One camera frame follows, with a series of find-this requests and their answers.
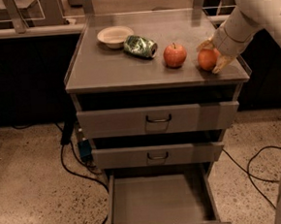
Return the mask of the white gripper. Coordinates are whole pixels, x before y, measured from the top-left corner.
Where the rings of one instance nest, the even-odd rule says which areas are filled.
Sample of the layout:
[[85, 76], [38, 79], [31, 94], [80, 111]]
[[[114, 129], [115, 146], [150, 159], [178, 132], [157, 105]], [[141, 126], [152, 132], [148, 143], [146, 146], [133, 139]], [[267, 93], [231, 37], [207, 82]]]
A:
[[235, 7], [229, 17], [214, 32], [212, 38], [201, 42], [197, 50], [218, 49], [221, 55], [212, 69], [212, 73], [217, 74], [248, 47], [253, 36], [262, 28], [258, 10]]

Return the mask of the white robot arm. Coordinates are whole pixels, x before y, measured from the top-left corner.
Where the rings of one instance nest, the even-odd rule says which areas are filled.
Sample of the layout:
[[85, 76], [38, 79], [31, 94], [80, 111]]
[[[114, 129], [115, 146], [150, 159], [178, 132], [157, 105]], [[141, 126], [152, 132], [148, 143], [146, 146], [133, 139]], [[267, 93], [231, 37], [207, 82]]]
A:
[[[199, 44], [203, 48], [217, 49], [220, 53], [212, 73], [218, 73], [236, 59], [252, 41], [252, 37], [265, 29], [281, 48], [281, 0], [234, 0], [236, 6], [214, 34]], [[281, 224], [281, 178], [279, 182], [274, 224]]]

